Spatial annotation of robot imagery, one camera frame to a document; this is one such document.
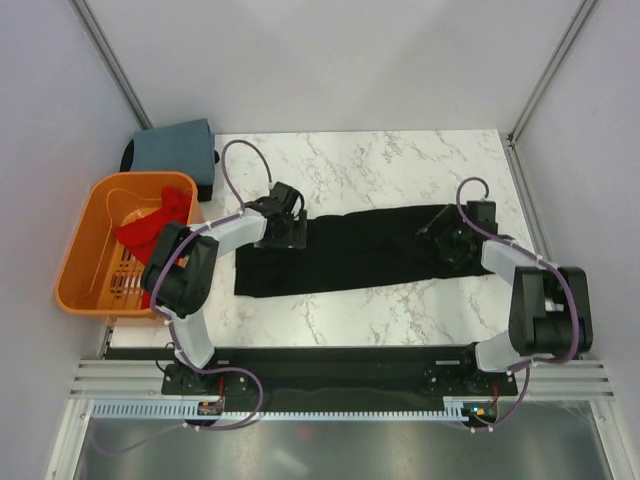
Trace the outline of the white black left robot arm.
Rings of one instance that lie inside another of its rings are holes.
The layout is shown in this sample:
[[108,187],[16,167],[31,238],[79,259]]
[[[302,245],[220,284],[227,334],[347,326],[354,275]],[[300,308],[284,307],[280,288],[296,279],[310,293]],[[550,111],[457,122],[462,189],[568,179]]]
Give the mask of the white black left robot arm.
[[161,232],[145,266],[141,286],[150,309],[168,327],[185,382],[198,393],[216,388],[221,374],[243,371],[209,363],[215,347],[203,307],[209,298],[219,258],[246,245],[265,249],[306,247],[307,210],[297,213],[247,207],[214,221],[183,225],[171,222]]

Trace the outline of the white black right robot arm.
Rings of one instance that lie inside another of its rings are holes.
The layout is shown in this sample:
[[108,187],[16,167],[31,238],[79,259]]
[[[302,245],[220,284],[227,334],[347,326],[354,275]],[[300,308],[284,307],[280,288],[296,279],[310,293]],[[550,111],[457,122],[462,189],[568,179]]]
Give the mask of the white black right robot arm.
[[586,273],[562,267],[521,247],[515,239],[456,221],[422,227],[416,236],[453,267],[477,260],[511,286],[508,325],[464,349],[458,381],[483,392],[494,374],[509,375],[537,363],[566,363],[591,350],[593,326]]

